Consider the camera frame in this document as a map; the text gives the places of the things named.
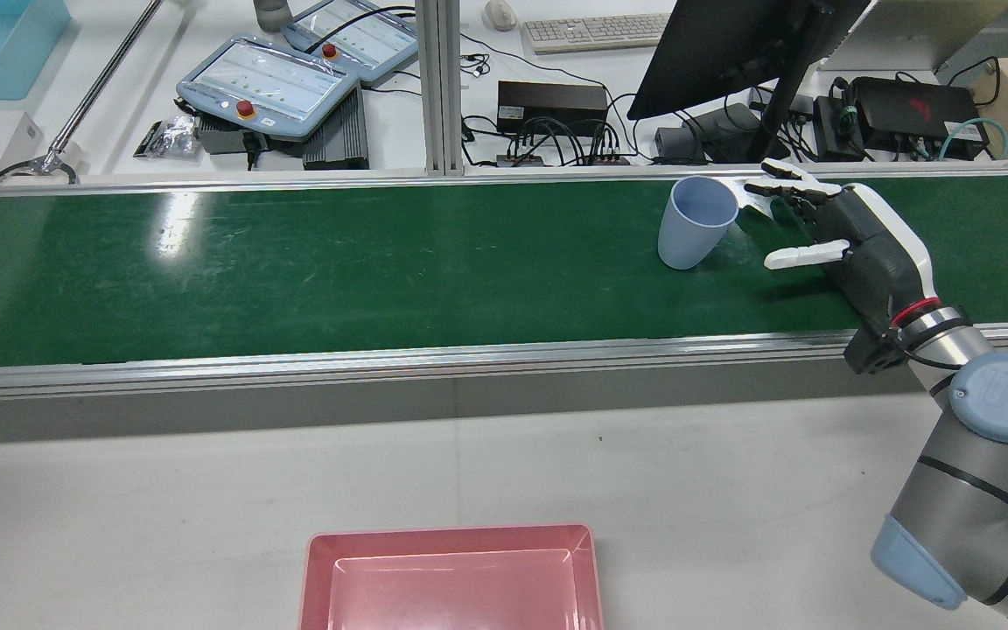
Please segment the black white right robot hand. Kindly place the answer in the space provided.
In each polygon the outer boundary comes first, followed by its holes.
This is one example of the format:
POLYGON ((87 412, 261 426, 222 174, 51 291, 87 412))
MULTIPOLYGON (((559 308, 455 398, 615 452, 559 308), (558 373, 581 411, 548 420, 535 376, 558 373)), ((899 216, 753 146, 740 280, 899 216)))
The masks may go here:
POLYGON ((812 241, 767 254, 771 270, 818 266, 877 331, 907 326, 942 301, 928 248, 891 205, 861 183, 823 182, 795 164, 767 158, 745 180, 749 196, 785 202, 812 241))

